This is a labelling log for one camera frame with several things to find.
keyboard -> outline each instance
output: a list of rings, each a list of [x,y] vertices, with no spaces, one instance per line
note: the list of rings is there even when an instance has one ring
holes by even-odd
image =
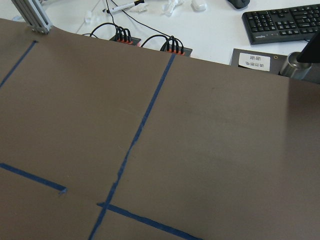
[[[309,40],[320,31],[320,4],[248,11],[242,20],[252,45]]]

white pen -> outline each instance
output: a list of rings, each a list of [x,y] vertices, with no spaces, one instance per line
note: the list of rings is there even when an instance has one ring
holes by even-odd
[[[143,4],[145,2],[145,0],[138,0],[138,1],[134,1],[134,2],[131,2],[131,3],[128,3],[128,4],[124,4],[124,5],[121,5],[121,6],[116,6],[116,7],[113,7],[113,8],[110,8],[108,9],[106,12],[108,14],[113,14],[115,12],[118,12],[118,11],[121,11],[123,9],[127,9],[127,8],[132,8],[138,4]]]

computer mouse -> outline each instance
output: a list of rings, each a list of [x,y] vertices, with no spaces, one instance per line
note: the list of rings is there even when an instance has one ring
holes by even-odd
[[[242,9],[250,3],[250,0],[228,0],[236,9]]]

